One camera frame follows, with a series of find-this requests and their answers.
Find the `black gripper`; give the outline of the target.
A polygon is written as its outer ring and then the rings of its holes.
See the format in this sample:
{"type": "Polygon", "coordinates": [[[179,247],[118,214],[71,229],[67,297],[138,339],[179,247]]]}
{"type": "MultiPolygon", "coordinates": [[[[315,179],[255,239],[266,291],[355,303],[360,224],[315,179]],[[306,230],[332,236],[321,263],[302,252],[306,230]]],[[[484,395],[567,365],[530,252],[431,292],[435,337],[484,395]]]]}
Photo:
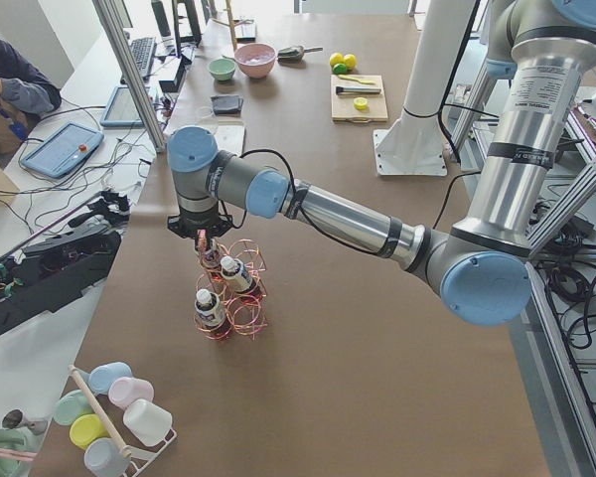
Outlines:
{"type": "Polygon", "coordinates": [[[183,211],[167,219],[167,229],[170,232],[184,239],[196,239],[195,250],[199,258],[206,258],[210,252],[208,238],[221,237],[233,228],[230,217],[217,211],[183,211]]]}

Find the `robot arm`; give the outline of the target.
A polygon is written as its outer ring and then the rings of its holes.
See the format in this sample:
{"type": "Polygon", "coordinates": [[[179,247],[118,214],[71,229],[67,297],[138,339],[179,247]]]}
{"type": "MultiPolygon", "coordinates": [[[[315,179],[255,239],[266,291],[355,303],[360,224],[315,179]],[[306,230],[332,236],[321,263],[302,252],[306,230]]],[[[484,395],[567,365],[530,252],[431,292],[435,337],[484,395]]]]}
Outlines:
{"type": "Polygon", "coordinates": [[[198,126],[168,143],[182,237],[219,236],[226,201],[253,215],[282,214],[352,248],[395,260],[461,319],[484,326],[521,314],[531,296],[524,262],[531,209],[583,75],[596,66],[596,1],[498,2],[487,66],[513,72],[467,216],[449,233],[409,226],[276,170],[222,151],[198,126]]]}

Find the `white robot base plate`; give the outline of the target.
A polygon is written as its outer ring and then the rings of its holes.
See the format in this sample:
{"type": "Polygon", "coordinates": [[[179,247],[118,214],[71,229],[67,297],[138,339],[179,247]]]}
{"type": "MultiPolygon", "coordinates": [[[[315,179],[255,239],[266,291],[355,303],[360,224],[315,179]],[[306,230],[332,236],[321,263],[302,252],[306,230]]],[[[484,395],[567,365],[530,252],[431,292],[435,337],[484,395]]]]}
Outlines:
{"type": "Polygon", "coordinates": [[[372,141],[376,171],[381,176],[447,175],[443,136],[437,129],[376,129],[372,141]]]}

